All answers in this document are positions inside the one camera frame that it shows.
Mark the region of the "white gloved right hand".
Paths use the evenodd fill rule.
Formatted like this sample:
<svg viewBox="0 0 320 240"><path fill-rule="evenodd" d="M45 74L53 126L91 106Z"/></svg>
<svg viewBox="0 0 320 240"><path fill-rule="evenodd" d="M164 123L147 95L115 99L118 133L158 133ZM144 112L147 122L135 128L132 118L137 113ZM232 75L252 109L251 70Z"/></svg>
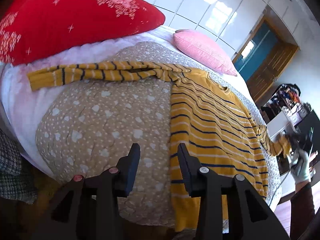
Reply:
<svg viewBox="0 0 320 240"><path fill-rule="evenodd" d="M296 185L305 181L309 182L311 176L309 171L310 161L308 152L301 148L297 148L294 152L290 168Z"/></svg>

